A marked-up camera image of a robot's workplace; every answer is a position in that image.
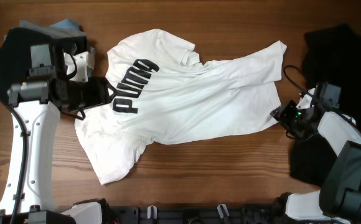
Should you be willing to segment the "white Puma t-shirt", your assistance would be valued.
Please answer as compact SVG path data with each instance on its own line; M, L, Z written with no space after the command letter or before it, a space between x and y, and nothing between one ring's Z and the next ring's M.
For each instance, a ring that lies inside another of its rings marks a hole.
M160 29L131 35L108 53L107 105L75 122L101 184L126 177L147 145L252 134L275 124L287 46L276 41L250 55L201 62L192 42Z

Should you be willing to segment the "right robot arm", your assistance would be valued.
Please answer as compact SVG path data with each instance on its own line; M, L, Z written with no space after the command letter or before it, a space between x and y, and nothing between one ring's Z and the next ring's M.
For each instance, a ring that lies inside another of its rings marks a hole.
M276 198L276 223L361 223L361 133L353 118L339 112L341 88L327 82L302 91L271 116L295 140L293 174L320 187L307 194Z

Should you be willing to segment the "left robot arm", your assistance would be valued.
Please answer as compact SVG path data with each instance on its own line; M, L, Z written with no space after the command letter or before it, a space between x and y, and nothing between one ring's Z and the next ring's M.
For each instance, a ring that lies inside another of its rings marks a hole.
M67 73L63 50L51 44L31 46L30 62L26 77L9 87L4 104L14 129L0 223L114 223L116 215L104 199L55 211L51 175L61 114L83 120L85 109L110 103L116 89L105 77L75 82L77 71Z

